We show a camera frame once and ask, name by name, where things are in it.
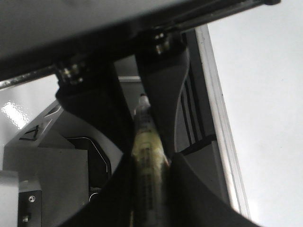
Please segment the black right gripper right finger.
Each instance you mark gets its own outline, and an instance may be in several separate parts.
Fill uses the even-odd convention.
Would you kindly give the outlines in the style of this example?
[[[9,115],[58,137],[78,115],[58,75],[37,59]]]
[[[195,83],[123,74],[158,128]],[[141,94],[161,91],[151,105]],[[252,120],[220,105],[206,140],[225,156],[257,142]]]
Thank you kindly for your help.
[[[257,226],[211,192],[180,153],[171,161],[168,200],[172,227]]]

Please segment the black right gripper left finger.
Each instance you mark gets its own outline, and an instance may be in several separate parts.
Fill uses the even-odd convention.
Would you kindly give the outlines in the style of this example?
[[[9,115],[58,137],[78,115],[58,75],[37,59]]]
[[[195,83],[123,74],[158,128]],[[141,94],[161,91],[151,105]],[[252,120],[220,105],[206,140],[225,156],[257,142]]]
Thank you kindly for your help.
[[[61,227],[128,227],[132,208],[133,162],[124,154],[101,191]]]

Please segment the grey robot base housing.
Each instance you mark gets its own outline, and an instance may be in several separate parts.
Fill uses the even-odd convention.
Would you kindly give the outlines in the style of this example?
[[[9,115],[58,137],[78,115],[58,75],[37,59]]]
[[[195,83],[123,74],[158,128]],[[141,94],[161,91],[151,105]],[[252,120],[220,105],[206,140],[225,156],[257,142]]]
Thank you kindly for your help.
[[[118,165],[121,151],[57,102],[32,116],[13,102],[0,110],[16,128],[1,167],[18,177],[20,227],[59,226],[95,198]]]

